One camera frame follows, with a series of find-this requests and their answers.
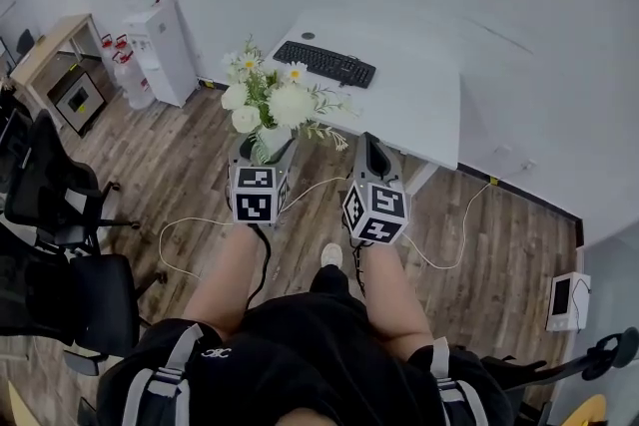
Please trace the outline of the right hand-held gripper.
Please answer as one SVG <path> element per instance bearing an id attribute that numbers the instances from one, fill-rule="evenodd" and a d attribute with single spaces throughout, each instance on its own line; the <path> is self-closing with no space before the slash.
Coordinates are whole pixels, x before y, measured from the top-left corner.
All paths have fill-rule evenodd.
<path id="1" fill-rule="evenodd" d="M 352 181 L 342 202 L 352 239 L 393 244 L 409 222 L 408 199 L 398 158 L 379 138 L 358 138 Z"/>

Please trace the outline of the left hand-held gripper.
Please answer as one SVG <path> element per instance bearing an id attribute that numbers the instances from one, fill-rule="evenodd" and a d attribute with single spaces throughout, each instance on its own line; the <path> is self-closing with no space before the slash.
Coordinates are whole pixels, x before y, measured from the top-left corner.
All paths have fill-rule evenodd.
<path id="1" fill-rule="evenodd" d="M 290 168 L 298 147 L 290 139 L 265 164 L 252 160 L 257 146 L 248 135 L 239 137 L 229 152 L 231 210 L 239 223 L 274 224 L 290 191 Z"/>

